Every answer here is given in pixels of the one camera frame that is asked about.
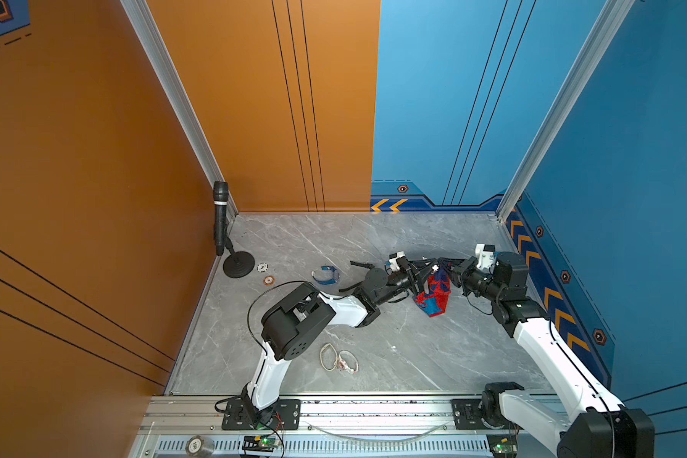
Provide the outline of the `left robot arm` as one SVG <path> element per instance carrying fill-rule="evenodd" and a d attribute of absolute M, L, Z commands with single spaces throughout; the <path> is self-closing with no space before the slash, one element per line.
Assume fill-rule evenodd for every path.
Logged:
<path fill-rule="evenodd" d="M 401 295 L 425 291 L 431 268 L 425 263 L 395 260 L 389 270 L 368 264 L 364 280 L 341 294 L 322 292 L 301 281 L 261 318 L 261 358 L 240 398 L 244 412 L 255 420 L 271 412 L 280 399 L 281 386 L 290 363 L 300 357 L 330 326 L 366 327 L 380 315 L 380 307 Z"/>

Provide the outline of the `red and blue cloth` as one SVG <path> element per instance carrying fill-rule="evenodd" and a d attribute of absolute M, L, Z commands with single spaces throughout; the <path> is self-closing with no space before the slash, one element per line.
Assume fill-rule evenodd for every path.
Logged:
<path fill-rule="evenodd" d="M 437 317 L 446 312 L 452 288 L 448 273 L 443 270 L 435 271 L 427 279 L 427 290 L 414 298 L 414 303 L 429 317 Z"/>

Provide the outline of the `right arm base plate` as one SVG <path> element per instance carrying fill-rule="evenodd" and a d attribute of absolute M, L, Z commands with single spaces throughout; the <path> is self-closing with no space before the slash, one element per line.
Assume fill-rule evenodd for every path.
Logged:
<path fill-rule="evenodd" d="M 494 429 L 505 431 L 521 427 L 517 423 L 509 421 L 497 406 L 484 406 L 481 398 L 456 398 L 450 401 L 452 416 L 456 429 Z"/>

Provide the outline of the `pink white watch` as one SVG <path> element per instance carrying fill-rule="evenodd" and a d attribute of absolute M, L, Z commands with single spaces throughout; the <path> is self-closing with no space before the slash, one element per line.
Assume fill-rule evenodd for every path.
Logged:
<path fill-rule="evenodd" d="M 336 366 L 339 370 L 349 374 L 356 374 L 360 369 L 358 359 L 348 350 L 341 350 L 338 352 Z"/>

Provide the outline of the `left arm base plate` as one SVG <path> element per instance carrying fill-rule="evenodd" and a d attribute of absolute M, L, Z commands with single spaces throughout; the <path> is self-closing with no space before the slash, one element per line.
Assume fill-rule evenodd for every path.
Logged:
<path fill-rule="evenodd" d="M 246 406 L 242 399 L 229 401 L 223 409 L 224 431 L 296 431 L 301 419 L 301 401 L 299 399 L 280 399 L 264 410 L 255 410 Z"/>

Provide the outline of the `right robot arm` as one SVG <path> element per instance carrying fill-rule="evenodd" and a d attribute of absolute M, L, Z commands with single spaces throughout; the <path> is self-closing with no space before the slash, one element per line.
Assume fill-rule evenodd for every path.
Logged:
<path fill-rule="evenodd" d="M 513 382 L 490 383 L 482 393 L 482 420 L 520 427 L 557 457 L 652 457 L 656 429 L 640 408 L 627 408 L 561 338 L 547 311 L 527 294 L 529 269 L 517 253 L 497 256 L 492 272 L 475 257 L 448 268 L 464 295 L 485 298 L 492 316 L 532 358 L 565 412 L 532 400 Z"/>

